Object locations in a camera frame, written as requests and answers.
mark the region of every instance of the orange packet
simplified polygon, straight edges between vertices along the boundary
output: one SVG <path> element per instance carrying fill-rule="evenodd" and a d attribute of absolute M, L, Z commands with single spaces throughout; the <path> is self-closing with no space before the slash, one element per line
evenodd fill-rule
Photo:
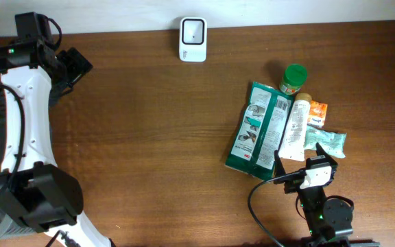
<path fill-rule="evenodd" d="M 307 124 L 321 128 L 326 121 L 327 104 L 316 101 L 310 102 L 310 112 L 307 118 Z"/>

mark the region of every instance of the tan cap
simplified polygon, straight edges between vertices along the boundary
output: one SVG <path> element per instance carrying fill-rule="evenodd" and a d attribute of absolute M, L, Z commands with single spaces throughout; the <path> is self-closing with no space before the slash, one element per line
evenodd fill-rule
<path fill-rule="evenodd" d="M 312 96 L 308 93 L 299 93 L 295 96 L 295 100 L 305 100 L 310 103 L 312 101 Z"/>

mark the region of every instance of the teal package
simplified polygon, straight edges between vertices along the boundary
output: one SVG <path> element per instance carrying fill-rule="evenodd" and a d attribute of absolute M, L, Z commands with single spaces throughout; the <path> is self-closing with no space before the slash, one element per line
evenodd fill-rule
<path fill-rule="evenodd" d="M 262 180 L 271 179 L 274 151 L 280 145 L 293 102 L 292 96 L 254 82 L 226 166 Z"/>

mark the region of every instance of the wooden table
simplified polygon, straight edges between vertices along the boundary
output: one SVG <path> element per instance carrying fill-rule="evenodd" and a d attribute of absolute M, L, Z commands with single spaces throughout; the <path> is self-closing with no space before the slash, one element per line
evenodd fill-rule
<path fill-rule="evenodd" d="M 326 194 L 355 201 L 351 239 L 395 246 L 395 21 L 210 29 L 203 63 L 179 60 L 177 30 L 65 35 L 62 48 L 71 46 L 94 69 L 51 109 L 53 151 L 79 180 L 86 214 L 118 246 L 270 242 L 246 205 L 259 180 L 224 161 L 249 84 L 276 87 L 291 63 L 309 71 L 302 92 L 328 104 L 324 128 L 348 133 Z M 295 198 L 282 185 L 254 195 L 279 239 L 309 235 Z"/>

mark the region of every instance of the green bottle cap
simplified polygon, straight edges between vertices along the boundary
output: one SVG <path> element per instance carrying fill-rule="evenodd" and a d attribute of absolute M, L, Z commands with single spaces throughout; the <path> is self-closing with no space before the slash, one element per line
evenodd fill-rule
<path fill-rule="evenodd" d="M 302 86 L 307 78 L 307 70 L 299 64 L 291 64 L 287 67 L 283 79 L 291 86 Z"/>

